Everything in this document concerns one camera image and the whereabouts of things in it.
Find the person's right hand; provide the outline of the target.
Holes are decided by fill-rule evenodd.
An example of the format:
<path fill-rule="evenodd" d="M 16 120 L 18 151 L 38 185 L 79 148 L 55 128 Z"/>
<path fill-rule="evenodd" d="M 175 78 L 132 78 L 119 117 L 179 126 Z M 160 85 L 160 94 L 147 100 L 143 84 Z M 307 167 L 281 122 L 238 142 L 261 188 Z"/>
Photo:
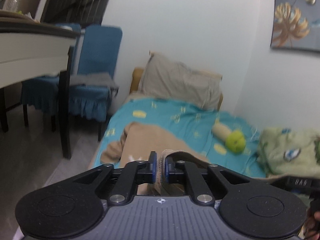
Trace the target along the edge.
<path fill-rule="evenodd" d="M 311 209 L 308 209 L 307 215 L 308 218 L 304 224 L 304 237 L 309 240 L 318 240 L 319 230 L 316 228 L 319 225 L 319 211 L 312 213 Z"/>

